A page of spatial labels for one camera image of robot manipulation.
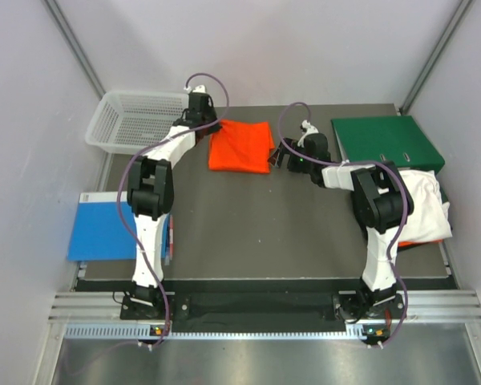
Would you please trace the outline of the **orange t shirt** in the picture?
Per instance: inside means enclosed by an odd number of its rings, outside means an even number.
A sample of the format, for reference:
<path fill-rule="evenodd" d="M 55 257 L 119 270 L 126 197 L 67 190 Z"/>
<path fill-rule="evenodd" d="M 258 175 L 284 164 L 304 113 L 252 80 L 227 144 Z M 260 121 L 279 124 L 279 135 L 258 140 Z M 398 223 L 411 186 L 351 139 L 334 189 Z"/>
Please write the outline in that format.
<path fill-rule="evenodd" d="M 269 174 L 269 157 L 276 148 L 269 122 L 221 120 L 208 146 L 208 167 L 218 172 Z"/>

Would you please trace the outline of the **white plastic perforated basket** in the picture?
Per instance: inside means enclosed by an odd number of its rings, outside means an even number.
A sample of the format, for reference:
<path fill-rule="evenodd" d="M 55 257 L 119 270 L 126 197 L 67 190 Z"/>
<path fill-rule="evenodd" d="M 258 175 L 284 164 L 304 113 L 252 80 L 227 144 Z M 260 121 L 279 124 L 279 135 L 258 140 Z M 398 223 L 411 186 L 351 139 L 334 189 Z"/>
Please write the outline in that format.
<path fill-rule="evenodd" d="M 85 141 L 111 154 L 133 155 L 164 139 L 187 106 L 185 93 L 109 91 L 91 117 Z"/>

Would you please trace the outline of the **orange folded shirt under pile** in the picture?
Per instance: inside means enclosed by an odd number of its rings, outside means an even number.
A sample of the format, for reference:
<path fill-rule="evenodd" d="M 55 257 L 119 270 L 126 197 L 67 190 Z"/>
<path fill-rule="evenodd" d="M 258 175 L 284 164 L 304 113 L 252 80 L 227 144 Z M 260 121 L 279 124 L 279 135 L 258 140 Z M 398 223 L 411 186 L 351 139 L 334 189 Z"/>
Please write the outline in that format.
<path fill-rule="evenodd" d="M 429 244 L 438 244 L 442 243 L 442 240 L 435 240 L 435 241 L 427 241 L 427 242 L 412 242 L 412 241 L 403 241 L 398 243 L 398 250 L 407 250 L 413 249 L 415 247 L 419 247 L 422 245 L 429 245 Z"/>

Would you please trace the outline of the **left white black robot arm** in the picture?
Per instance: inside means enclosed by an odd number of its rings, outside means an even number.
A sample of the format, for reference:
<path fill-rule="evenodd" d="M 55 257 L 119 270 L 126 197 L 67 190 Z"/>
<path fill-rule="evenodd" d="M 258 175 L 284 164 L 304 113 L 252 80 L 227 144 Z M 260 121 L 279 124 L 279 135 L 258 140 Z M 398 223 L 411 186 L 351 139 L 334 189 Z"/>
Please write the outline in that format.
<path fill-rule="evenodd" d="M 135 220 L 136 262 L 132 281 L 157 288 L 164 278 L 164 225 L 175 193 L 173 167 L 199 141 L 221 129 L 204 86 L 188 90 L 188 106 L 157 145 L 133 161 L 127 176 L 127 203 Z"/>

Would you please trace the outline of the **red white pen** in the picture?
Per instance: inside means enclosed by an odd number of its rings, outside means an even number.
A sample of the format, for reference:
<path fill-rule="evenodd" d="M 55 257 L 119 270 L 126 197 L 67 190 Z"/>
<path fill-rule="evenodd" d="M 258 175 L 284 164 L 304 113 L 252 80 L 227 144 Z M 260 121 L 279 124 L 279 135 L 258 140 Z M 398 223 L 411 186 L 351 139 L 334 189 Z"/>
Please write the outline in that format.
<path fill-rule="evenodd" d="M 173 228 L 174 228 L 174 220 L 173 216 L 169 215 L 168 217 L 168 247 L 167 247 L 167 259 L 168 261 L 172 260 L 173 257 L 173 244 L 174 244 L 174 236 L 173 236 Z"/>

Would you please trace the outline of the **blue folder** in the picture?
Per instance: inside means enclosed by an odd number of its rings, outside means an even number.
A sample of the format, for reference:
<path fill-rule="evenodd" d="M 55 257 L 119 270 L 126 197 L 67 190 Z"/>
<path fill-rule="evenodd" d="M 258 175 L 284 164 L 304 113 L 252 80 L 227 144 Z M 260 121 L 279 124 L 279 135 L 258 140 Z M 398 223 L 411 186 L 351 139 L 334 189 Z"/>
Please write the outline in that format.
<path fill-rule="evenodd" d="M 69 261 L 135 259 L 135 241 L 116 208 L 116 192 L 83 192 L 67 251 Z"/>

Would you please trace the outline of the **aluminium rail frame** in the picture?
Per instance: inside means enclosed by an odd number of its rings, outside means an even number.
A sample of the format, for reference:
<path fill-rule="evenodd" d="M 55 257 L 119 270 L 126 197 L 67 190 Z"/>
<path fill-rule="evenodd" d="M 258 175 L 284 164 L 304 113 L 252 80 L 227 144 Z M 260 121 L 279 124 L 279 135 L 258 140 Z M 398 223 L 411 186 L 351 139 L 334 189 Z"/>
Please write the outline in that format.
<path fill-rule="evenodd" d="M 48 316 L 67 338 L 167 340 L 365 340 L 406 324 L 481 323 L 467 290 L 412 290 L 367 315 L 341 306 L 353 296 L 319 293 L 191 293 L 171 297 L 169 319 L 109 293 L 56 294 Z"/>

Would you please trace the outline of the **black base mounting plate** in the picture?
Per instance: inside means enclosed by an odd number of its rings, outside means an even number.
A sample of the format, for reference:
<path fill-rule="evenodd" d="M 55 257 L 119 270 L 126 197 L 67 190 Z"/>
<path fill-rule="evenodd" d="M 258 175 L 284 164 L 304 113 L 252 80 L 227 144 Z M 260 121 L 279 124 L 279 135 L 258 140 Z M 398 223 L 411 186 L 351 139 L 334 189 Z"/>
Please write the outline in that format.
<path fill-rule="evenodd" d="M 358 279 L 168 280 L 164 288 L 125 289 L 120 318 L 169 320 L 180 333 L 311 333 L 404 311 L 401 294 L 372 306 Z"/>

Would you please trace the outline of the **white t shirt pile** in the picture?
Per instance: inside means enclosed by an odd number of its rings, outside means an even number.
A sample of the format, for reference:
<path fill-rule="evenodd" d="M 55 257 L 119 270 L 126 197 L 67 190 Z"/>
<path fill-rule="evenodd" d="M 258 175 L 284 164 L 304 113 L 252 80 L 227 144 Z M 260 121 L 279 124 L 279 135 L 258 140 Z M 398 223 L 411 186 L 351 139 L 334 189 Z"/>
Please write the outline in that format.
<path fill-rule="evenodd" d="M 400 175 L 413 200 L 399 245 L 439 242 L 452 237 L 448 220 L 449 202 L 443 202 L 441 188 L 433 171 L 403 170 Z"/>

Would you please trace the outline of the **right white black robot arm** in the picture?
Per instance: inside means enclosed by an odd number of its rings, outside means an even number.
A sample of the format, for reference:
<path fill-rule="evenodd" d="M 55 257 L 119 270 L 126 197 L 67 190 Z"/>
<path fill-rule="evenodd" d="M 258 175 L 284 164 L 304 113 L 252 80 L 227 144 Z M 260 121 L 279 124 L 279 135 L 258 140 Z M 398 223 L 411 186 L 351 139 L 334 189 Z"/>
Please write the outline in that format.
<path fill-rule="evenodd" d="M 320 133 L 300 140 L 282 139 L 269 157 L 269 164 L 279 168 L 286 156 L 290 172 L 307 174 L 322 188 L 351 192 L 354 215 L 367 235 L 358 308 L 367 317 L 379 316 L 396 295 L 398 236 L 414 211 L 413 200 L 395 164 L 333 163 L 328 140 Z"/>

